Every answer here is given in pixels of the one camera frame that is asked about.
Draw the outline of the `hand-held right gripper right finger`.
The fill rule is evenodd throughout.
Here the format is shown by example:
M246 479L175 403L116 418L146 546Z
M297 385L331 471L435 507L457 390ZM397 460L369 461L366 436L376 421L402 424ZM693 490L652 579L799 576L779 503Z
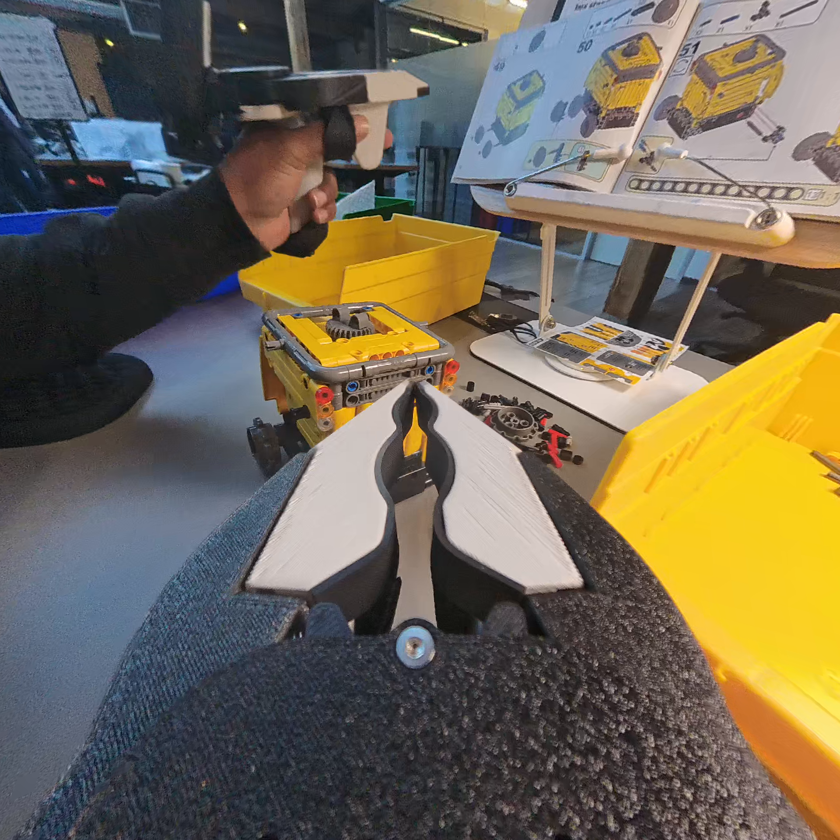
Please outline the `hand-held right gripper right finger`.
M522 451L422 384L427 469L437 489L430 556L437 622L484 622L499 603L581 591L585 579Z

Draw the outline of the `white plastic box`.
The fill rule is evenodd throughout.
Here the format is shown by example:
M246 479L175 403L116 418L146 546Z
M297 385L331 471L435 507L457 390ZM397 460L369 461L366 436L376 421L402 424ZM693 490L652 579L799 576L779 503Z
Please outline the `white plastic box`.
M89 161L167 161L159 122L90 119L69 123L80 159Z

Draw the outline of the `pile of black brick parts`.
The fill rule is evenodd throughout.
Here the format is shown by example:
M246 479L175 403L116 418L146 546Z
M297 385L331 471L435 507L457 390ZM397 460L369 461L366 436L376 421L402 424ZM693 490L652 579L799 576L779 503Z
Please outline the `pile of black brick parts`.
M547 466L561 469L566 463L585 463L583 455L574 449L571 432L555 423L551 412L531 401L481 393L468 396L459 404L521 452L535 455Z

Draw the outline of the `person's left forearm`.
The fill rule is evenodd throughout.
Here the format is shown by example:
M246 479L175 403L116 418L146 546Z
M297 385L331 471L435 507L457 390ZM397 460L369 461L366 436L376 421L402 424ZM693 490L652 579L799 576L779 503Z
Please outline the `person's left forearm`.
M96 360L268 256L218 173L1 241L1 382Z

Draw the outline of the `blue storage bin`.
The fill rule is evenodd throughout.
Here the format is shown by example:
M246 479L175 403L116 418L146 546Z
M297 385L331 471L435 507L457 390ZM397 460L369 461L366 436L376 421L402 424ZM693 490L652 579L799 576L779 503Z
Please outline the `blue storage bin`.
M51 208L40 212L7 213L1 215L1 236L40 235L45 228L56 220L78 216L110 217L117 211L116 206L84 206L78 208ZM238 273L233 273L221 280L200 302L239 295Z

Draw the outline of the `building instruction booklet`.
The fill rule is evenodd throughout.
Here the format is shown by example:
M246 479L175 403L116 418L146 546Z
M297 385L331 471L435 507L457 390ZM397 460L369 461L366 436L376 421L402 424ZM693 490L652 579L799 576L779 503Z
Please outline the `building instruction booklet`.
M500 38L453 173L838 217L838 1L568 2Z

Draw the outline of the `white printed sign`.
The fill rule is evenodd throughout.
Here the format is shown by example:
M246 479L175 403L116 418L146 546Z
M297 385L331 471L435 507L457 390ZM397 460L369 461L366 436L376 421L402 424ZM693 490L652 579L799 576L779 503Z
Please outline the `white printed sign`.
M1 14L1 73L27 121L88 120L56 26L47 18Z

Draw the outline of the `yellow storage bin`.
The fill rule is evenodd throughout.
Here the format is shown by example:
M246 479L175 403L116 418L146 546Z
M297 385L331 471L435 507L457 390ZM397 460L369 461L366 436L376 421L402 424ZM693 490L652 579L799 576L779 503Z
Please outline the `yellow storage bin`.
M238 273L264 310L380 302L434 323L482 297L497 231L394 215L332 222L308 258L274 254Z
M839 830L838 386L834 314L628 432L591 500L820 838Z

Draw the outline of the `yellow toy brick vehicle model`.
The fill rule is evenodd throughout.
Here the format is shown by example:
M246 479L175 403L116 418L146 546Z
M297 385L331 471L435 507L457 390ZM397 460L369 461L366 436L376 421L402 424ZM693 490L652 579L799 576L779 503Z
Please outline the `yellow toy brick vehicle model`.
M264 398L280 421L256 418L250 452L265 478L405 382L451 396L453 346L380 302L266 311L259 335Z

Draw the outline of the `white book stand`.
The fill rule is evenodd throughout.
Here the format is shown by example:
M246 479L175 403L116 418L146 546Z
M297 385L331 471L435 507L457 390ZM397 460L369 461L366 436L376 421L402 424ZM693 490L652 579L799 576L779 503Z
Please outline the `white book stand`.
M605 374L573 372L570 362L529 348L511 332L478 339L469 349L478 360L619 433L632 430L707 384L700 375L675 366L675 360L721 256L801 268L838 267L837 218L794 220L767 196L754 197L750 203L738 203L733 198L713 201L688 187L678 192L675 187L666 190L663 186L650 187L645 194L604 194L565 189L542 178L560 167L543 167L503 188L470 188L482 208L541 224L539 315L532 322L538 337L548 335L554 328L550 307L555 240L557 227L567 227L710 254L679 323L674 345L657 363L651 377L640 385L622 385Z

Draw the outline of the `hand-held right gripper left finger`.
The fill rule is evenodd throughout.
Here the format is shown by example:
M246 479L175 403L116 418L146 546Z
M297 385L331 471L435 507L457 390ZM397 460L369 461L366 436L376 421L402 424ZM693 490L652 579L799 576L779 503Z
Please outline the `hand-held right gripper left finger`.
M350 621L375 607L396 576L390 487L413 410L404 382L311 451L248 567L248 593L332 603Z

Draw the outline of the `green storage bin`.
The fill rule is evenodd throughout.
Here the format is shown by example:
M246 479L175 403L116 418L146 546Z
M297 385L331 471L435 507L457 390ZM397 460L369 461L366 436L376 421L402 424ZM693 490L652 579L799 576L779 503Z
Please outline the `green storage bin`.
M337 200L336 221L359 217L382 217L390 221L394 215L413 216L415 204L413 201L393 196L378 196L374 194L339 193Z

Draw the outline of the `person's left hand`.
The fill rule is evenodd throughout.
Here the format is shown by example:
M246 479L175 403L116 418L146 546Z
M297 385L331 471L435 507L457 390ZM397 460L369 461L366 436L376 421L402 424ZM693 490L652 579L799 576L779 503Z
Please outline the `person's left hand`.
M266 251L283 246L309 222L326 225L335 218L339 189L331 171L300 193L309 170L326 159L323 131L321 121L295 129L251 123L219 167L237 213Z

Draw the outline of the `dark wooden post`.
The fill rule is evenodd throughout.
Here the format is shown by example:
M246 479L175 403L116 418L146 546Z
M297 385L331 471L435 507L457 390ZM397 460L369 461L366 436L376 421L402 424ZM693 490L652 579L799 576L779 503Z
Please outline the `dark wooden post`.
M603 314L641 327L661 288L676 247L630 239L607 293Z

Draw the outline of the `grey desk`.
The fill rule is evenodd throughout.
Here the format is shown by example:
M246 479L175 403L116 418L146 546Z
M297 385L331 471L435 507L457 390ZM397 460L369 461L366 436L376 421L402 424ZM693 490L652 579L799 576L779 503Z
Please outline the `grey desk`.
M130 413L2 451L2 838L77 754L162 587L262 483L259 316L238 293L178 311L119 347L154 374Z

